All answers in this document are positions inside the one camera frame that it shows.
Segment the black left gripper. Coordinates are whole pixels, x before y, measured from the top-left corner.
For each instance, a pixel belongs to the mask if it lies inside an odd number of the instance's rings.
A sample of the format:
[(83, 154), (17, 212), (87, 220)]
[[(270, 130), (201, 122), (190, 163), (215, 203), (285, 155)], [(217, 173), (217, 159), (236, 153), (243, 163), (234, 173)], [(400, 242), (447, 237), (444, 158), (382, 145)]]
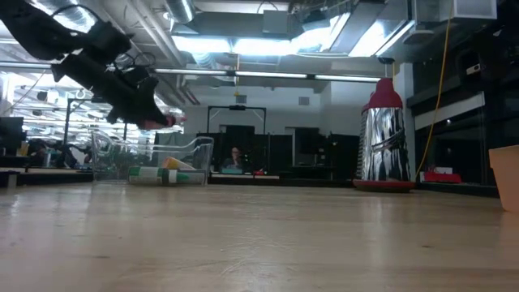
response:
[(170, 125), (170, 116), (162, 113), (154, 99), (158, 80), (146, 67), (110, 69), (86, 54), (69, 54), (52, 64), (51, 71), (56, 81), (67, 76), (112, 105), (106, 116), (110, 124), (122, 120), (137, 126)]

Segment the yellow ink bottle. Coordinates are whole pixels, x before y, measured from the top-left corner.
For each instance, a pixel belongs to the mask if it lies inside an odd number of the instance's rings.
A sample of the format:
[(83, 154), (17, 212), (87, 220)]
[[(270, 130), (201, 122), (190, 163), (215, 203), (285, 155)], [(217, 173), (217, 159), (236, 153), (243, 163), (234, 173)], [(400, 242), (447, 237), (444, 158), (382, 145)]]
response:
[(161, 164), (162, 168), (168, 170), (193, 170), (194, 167), (174, 157), (167, 157)]

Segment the green capped white tube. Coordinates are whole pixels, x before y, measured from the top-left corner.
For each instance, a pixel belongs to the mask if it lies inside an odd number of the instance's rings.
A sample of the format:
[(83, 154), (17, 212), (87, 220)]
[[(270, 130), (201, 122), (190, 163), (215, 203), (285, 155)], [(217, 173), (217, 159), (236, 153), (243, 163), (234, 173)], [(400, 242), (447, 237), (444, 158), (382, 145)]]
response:
[(170, 185), (187, 183), (190, 176), (177, 170), (158, 167), (132, 166), (128, 170), (128, 182), (131, 184)]

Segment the clear plastic bin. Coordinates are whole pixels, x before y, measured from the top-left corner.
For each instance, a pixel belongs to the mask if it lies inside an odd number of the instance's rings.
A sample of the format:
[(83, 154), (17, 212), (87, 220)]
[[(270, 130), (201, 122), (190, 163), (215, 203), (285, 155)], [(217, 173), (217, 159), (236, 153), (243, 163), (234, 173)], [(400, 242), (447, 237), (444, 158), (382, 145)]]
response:
[[(211, 168), (214, 139), (197, 137), (185, 145), (133, 144), (117, 141), (102, 131), (92, 133), (92, 172), (96, 183), (126, 183), (128, 170), (132, 166), (158, 167), (167, 157), (174, 157), (194, 167), (203, 170), (208, 176)], [(176, 185), (197, 184), (132, 184), (171, 187)]]

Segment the person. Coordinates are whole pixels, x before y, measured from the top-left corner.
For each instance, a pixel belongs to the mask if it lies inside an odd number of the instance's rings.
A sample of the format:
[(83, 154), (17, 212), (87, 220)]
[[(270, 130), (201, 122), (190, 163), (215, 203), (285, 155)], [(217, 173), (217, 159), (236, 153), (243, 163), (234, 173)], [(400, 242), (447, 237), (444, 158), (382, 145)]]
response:
[(226, 158), (221, 165), (223, 170), (241, 170), (242, 169), (242, 158), (241, 151), (237, 147), (232, 147), (231, 157)]

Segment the long ceiling tube light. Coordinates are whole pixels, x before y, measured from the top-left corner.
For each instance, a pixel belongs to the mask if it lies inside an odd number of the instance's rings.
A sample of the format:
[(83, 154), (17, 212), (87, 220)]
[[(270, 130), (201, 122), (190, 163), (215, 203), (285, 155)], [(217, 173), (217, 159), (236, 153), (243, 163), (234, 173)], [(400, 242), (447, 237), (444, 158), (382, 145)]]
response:
[(176, 75), (207, 75), (220, 77), (250, 77), (250, 78), (278, 78), (278, 79), (307, 79), (318, 81), (334, 81), (334, 82), (359, 82), (359, 83), (377, 83), (380, 77), (366, 77), (354, 75), (321, 75), (321, 74), (303, 74), (303, 73), (285, 73), (285, 72), (268, 72), (268, 71), (236, 71), (236, 70), (199, 70), (199, 69), (173, 69), (173, 68), (157, 68), (156, 73), (159, 74), (176, 74)]

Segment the red and grey shoe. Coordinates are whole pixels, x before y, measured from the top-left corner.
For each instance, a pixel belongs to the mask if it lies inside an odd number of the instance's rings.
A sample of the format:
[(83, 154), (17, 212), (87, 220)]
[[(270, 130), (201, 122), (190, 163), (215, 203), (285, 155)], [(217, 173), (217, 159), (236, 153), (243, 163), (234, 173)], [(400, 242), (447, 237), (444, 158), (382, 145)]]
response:
[(361, 112), (353, 185), (361, 191), (407, 193), (411, 181), (401, 97), (389, 78), (375, 86)]

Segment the red box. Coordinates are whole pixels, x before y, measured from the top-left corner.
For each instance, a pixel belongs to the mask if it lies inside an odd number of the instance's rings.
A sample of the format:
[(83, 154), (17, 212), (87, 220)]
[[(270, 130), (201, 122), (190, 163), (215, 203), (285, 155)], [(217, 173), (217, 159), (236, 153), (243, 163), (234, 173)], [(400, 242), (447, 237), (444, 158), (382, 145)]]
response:
[(430, 166), (419, 174), (421, 183), (462, 183), (461, 176), (452, 167)]

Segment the orange plastic bin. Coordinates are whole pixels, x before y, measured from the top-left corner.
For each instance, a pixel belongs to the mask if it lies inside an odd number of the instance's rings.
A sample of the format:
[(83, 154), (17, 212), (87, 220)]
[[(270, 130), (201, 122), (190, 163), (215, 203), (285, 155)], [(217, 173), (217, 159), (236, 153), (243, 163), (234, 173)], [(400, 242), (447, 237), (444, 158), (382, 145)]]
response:
[(503, 209), (519, 214), (519, 144), (490, 149), (489, 159)]

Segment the black gantry frame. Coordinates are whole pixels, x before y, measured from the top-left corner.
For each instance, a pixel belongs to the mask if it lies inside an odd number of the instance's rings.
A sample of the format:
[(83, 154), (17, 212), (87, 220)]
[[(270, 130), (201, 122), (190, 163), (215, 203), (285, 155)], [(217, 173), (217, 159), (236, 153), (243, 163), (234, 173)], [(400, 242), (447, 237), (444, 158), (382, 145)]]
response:
[(206, 132), (207, 133), (210, 132), (210, 123), (211, 123), (211, 120), (213, 119), (213, 117), (210, 115), (210, 113), (213, 109), (219, 109), (219, 110), (225, 109), (225, 110), (231, 110), (231, 111), (261, 110), (263, 112), (263, 117), (262, 117), (263, 135), (267, 134), (267, 132), (266, 132), (266, 130), (267, 130), (267, 128), (266, 128), (267, 112), (268, 112), (267, 108), (266, 107), (250, 107), (250, 106), (245, 106), (245, 105), (227, 105), (227, 106), (209, 105), (207, 108), (207, 119), (206, 119)]

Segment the black partition wall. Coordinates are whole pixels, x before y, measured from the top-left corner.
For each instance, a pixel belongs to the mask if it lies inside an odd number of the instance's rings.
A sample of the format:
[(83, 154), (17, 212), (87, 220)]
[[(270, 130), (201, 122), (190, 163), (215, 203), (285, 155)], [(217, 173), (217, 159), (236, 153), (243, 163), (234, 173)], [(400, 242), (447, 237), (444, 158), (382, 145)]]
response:
[[(356, 135), (322, 135), (317, 128), (306, 127), (263, 135), (255, 133), (253, 126), (223, 125), (207, 136), (214, 139), (212, 169), (219, 174), (345, 181), (353, 178), (356, 169)], [(241, 151), (241, 170), (221, 168), (232, 147)]]

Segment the black aluminium table frame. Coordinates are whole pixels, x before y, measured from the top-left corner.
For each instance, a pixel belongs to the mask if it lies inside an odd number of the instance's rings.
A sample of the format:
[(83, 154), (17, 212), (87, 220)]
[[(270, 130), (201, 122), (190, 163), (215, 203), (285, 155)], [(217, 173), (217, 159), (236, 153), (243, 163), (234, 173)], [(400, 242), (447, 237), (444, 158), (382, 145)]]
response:
[[(7, 170), (0, 171), (0, 187), (7, 187), (11, 175), (16, 176), (17, 186), (37, 186), (66, 183), (92, 183), (92, 173), (20, 173)], [(208, 179), (209, 184), (216, 185), (250, 185), (269, 187), (331, 187), (331, 188), (353, 188), (351, 181), (328, 181), (316, 179), (275, 179), (275, 178), (214, 178)], [(438, 191), (460, 195), (472, 195), (479, 197), (499, 198), (497, 187), (476, 186), (463, 184), (444, 183), (419, 183), (419, 190)]]

